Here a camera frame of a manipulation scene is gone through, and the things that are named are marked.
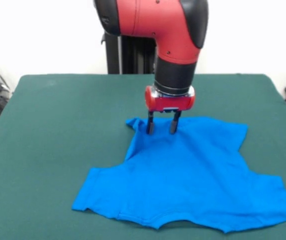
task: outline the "red gripper housing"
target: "red gripper housing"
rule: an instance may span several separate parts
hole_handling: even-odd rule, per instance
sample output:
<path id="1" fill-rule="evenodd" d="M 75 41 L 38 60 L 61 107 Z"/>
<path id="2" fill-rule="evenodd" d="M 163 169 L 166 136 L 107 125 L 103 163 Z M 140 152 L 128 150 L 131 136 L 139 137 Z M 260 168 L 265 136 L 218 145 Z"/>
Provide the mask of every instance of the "red gripper housing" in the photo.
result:
<path id="1" fill-rule="evenodd" d="M 149 111 L 162 112 L 164 110 L 185 111 L 193 107 L 195 95 L 193 96 L 153 96 L 152 86 L 145 89 L 145 103 Z"/>

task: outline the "green table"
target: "green table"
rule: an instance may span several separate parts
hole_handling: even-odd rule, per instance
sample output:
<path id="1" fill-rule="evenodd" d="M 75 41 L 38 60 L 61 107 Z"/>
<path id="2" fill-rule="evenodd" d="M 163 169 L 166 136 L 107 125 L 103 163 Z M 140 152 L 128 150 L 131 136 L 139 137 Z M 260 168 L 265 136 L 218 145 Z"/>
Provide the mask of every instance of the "green table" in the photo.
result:
<path id="1" fill-rule="evenodd" d="M 72 211 L 91 167 L 124 160 L 134 132 L 128 118 L 147 116 L 152 75 L 24 76 L 0 117 L 0 240 L 286 239 L 286 222 L 223 234 L 188 221 L 160 230 Z M 246 123 L 241 147 L 249 167 L 286 186 L 286 103 L 264 75 L 196 75 L 196 103 L 183 116 Z"/>

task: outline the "t-shirt sleeve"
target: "t-shirt sleeve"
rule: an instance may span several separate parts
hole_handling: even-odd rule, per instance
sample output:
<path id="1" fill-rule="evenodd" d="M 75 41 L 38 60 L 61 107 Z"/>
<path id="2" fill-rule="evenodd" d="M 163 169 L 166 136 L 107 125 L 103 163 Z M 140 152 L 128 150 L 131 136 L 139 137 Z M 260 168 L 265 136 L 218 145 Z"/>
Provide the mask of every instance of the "t-shirt sleeve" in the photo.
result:
<path id="1" fill-rule="evenodd" d="M 93 212 L 107 218 L 117 218 L 126 196 L 128 174 L 123 165 L 91 168 L 72 209 Z"/>
<path id="2" fill-rule="evenodd" d="M 215 134 L 215 141 L 231 151 L 238 151 L 244 142 L 248 126 L 242 123 L 220 122 Z"/>

